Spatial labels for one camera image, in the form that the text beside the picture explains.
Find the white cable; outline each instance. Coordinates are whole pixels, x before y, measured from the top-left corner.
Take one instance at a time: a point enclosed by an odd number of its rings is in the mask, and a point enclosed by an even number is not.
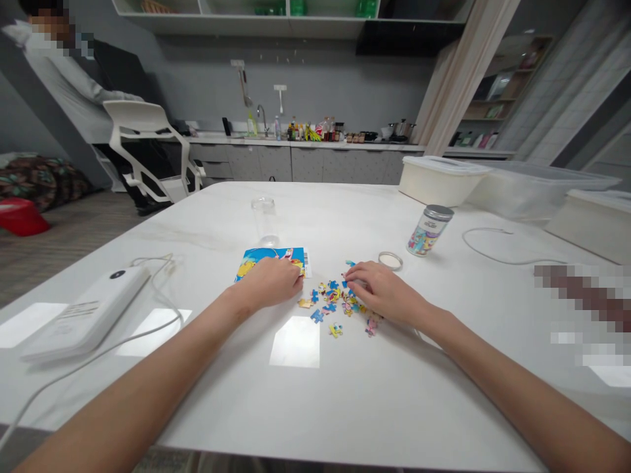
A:
[[[156,295],[159,296],[160,301],[163,304],[166,304],[171,310],[175,311],[177,313],[177,317],[175,317],[174,319],[172,319],[171,321],[168,321],[167,323],[160,325],[159,327],[153,328],[152,330],[148,330],[146,332],[143,332],[141,334],[138,335],[134,335],[134,336],[130,336],[129,338],[126,338],[125,340],[122,340],[121,342],[118,342],[117,344],[114,344],[112,346],[110,346],[109,348],[106,348],[105,350],[103,350],[102,352],[98,353],[97,355],[94,355],[92,358],[90,358],[89,360],[87,360],[85,363],[82,363],[81,365],[79,365],[78,367],[76,367],[75,369],[69,371],[66,374],[63,374],[62,376],[55,378],[52,381],[49,381],[48,383],[44,384],[40,389],[38,389],[37,391],[35,391],[31,397],[28,398],[26,404],[23,406],[23,408],[20,410],[20,412],[18,413],[18,415],[16,416],[16,418],[13,420],[13,422],[11,423],[11,425],[9,426],[9,428],[7,428],[7,430],[5,431],[4,435],[2,436],[2,438],[0,439],[0,452],[2,452],[2,449],[6,446],[7,442],[9,441],[9,438],[11,437],[11,435],[13,434],[13,432],[16,430],[16,428],[18,427],[18,423],[20,422],[20,420],[22,419],[22,417],[24,416],[24,414],[26,413],[26,411],[28,410],[29,406],[33,403],[33,401],[35,401],[35,399],[37,398],[37,396],[39,396],[43,390],[45,390],[46,388],[48,388],[49,386],[52,386],[53,384],[61,381],[62,379],[68,378],[70,375],[76,373],[77,371],[79,371],[82,368],[85,368],[86,366],[88,366],[90,363],[92,363],[93,361],[98,360],[99,358],[101,358],[103,355],[105,355],[106,353],[109,353],[110,351],[112,351],[114,348],[118,348],[120,347],[122,344],[125,344],[127,342],[130,342],[132,340],[136,340],[137,338],[140,337],[144,337],[146,335],[150,335],[154,332],[157,332],[158,330],[162,330],[165,327],[168,327],[169,325],[171,325],[173,322],[176,322],[177,320],[180,320],[182,324],[184,324],[184,317],[182,317],[181,312],[179,311],[178,308],[175,307],[175,305],[169,300],[168,297],[166,297],[155,285],[154,283],[154,279],[156,278],[156,276],[159,274],[159,272],[161,272],[161,270],[163,270],[165,268],[165,266],[167,266],[167,264],[169,264],[171,262],[173,258],[173,254],[168,254],[166,256],[162,256],[161,258],[136,258],[135,260],[133,260],[131,262],[131,266],[136,266],[136,261],[140,261],[141,263],[144,263],[145,261],[150,261],[153,259],[159,259],[161,261],[164,261],[164,264],[162,264],[162,266],[160,266],[160,268],[158,269],[158,271],[156,271],[156,273],[151,277],[151,279],[149,280],[149,283],[151,284],[152,289],[156,292]]]
[[[474,229],[469,229],[466,230],[463,234],[462,234],[462,241],[464,241],[466,243],[466,245],[468,247],[470,247],[470,249],[472,249],[473,251],[475,251],[478,254],[481,254],[482,256],[487,257],[488,259],[492,259],[493,261],[496,261],[498,263],[502,263],[502,264],[508,264],[508,265],[514,265],[514,266],[523,266],[523,265],[528,265],[528,264],[533,264],[533,263],[540,263],[542,261],[548,261],[549,263],[560,263],[560,264],[567,264],[567,261],[559,261],[558,259],[550,259],[550,258],[542,258],[542,259],[530,259],[528,261],[502,261],[501,259],[497,259],[497,258],[493,258],[492,256],[489,256],[488,254],[482,253],[480,250],[476,250],[475,248],[473,248],[471,246],[471,243],[469,243],[467,241],[466,235],[469,232],[472,231],[476,231],[476,230],[485,230],[485,231],[492,231],[492,232],[497,232],[497,233],[503,233],[505,235],[513,235],[513,232],[509,232],[506,231],[504,229],[497,229],[497,228],[487,228],[487,227],[479,227],[479,228],[474,228]]]

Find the faucet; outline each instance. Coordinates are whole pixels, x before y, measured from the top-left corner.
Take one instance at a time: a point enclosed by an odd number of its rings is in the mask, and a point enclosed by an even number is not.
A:
[[[268,135],[269,128],[268,128],[268,122],[265,119],[265,108],[263,108],[263,106],[261,104],[259,104],[256,107],[256,116],[259,117],[259,118],[261,116],[261,110],[263,110],[263,126],[264,126],[264,130],[265,130],[265,138],[268,138],[269,137],[269,135]]]

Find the black pants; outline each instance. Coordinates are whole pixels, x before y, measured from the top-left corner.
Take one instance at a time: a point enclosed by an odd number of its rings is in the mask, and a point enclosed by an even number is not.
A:
[[[143,193],[137,187],[131,187],[127,184],[123,174],[131,173],[131,165],[129,162],[120,156],[116,151],[110,148],[110,145],[95,144],[95,148],[101,151],[106,158],[118,171],[118,177],[121,183],[127,190],[129,197],[133,200],[137,208],[147,207],[150,203],[153,203],[153,199],[149,196],[144,196]],[[151,173],[158,179],[165,179],[167,177],[173,177],[177,175],[174,171],[171,162],[164,149],[157,140],[141,140],[141,141],[129,141],[123,143],[129,153],[138,160],[140,164],[145,166]],[[156,195],[163,196],[164,193],[151,179],[144,178],[143,182],[156,193]]]

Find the white device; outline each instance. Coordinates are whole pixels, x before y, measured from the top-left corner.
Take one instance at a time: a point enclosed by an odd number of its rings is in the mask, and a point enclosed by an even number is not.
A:
[[[95,349],[149,278],[141,266],[108,272],[27,341],[20,358],[42,362]]]

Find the white shirt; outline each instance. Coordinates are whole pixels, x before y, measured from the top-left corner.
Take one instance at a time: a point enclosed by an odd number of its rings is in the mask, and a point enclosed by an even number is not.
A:
[[[29,23],[16,20],[3,32],[22,48],[33,71],[64,110],[87,143],[109,143],[112,120],[103,108],[111,100],[143,101],[141,97],[124,92],[103,89],[79,64],[69,57],[68,51],[56,41],[34,32]]]

